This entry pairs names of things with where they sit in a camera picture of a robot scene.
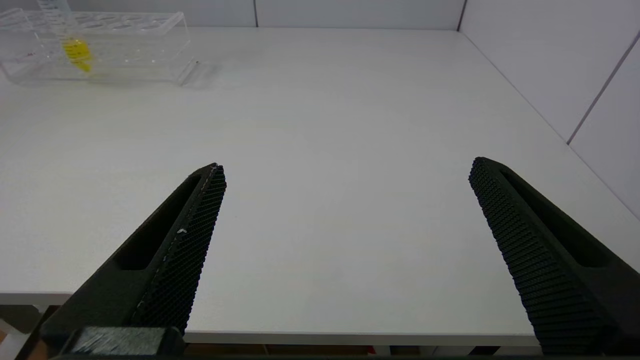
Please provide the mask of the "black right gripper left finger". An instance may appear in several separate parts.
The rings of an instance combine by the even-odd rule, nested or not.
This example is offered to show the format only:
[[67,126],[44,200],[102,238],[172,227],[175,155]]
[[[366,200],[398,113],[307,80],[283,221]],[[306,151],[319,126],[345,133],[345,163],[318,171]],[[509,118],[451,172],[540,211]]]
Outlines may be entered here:
[[226,188],[215,162],[190,174],[42,324],[42,340],[61,347],[85,327],[184,333]]

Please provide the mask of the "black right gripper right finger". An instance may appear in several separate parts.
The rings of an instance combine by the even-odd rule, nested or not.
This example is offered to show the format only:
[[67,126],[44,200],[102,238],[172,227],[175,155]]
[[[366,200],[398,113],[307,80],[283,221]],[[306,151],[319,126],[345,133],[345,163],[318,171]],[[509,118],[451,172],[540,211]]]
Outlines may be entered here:
[[542,353],[637,356],[639,273],[504,164],[476,157],[468,181]]

